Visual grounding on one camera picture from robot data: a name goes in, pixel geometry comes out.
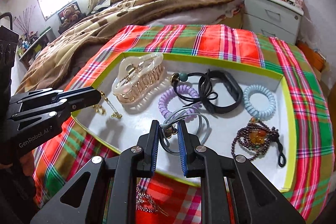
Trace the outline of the person's left hand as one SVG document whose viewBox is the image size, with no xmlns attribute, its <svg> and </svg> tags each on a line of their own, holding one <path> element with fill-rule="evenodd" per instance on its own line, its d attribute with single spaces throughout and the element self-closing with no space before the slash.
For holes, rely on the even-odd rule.
<svg viewBox="0 0 336 224">
<path fill-rule="evenodd" d="M 33 152 L 29 152 L 22 156 L 18 163 L 14 163 L 14 165 L 19 165 L 22 167 L 22 171 L 25 176 L 32 176 L 35 170 L 35 164 L 34 164 L 34 155 Z"/>
</svg>

